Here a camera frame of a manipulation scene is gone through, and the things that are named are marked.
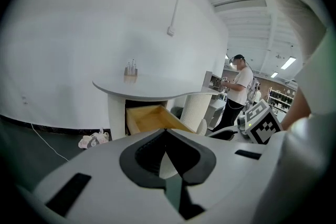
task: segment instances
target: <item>ceiling light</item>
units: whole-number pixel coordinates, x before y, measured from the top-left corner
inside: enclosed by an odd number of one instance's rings
[[[281,69],[286,69],[289,67],[296,59],[294,57],[289,57],[288,61],[281,67]]]

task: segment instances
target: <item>black pants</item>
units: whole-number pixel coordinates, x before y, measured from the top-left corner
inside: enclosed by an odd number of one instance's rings
[[[235,125],[235,120],[243,108],[244,108],[243,105],[238,104],[230,99],[227,99],[225,109],[223,112],[223,117],[219,125],[215,127],[212,131],[216,132],[222,128]]]

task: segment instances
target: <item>white curved wall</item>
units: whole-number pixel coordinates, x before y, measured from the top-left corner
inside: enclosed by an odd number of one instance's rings
[[[0,114],[40,125],[109,128],[101,73],[140,74],[202,84],[222,74],[227,29],[206,0],[13,0],[0,31]]]

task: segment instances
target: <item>black baseboard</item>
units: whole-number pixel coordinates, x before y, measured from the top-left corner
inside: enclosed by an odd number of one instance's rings
[[[18,121],[11,118],[8,118],[6,116],[0,115],[0,119],[7,121],[11,124],[15,124],[18,126],[22,126],[25,128],[32,129],[32,125],[28,122]],[[43,126],[43,125],[37,125],[33,124],[33,127],[36,131],[42,131],[42,132],[48,132],[48,133],[56,133],[56,134],[72,134],[72,135],[91,135],[95,132],[99,132],[99,129],[68,129],[68,128],[57,128],[57,127],[50,127],[50,126]],[[104,129],[104,132],[108,132],[110,137],[110,129]]]

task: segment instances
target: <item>wooden tray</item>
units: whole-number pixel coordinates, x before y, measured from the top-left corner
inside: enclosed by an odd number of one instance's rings
[[[126,123],[131,135],[161,128],[179,129],[194,133],[161,105],[126,109]]]

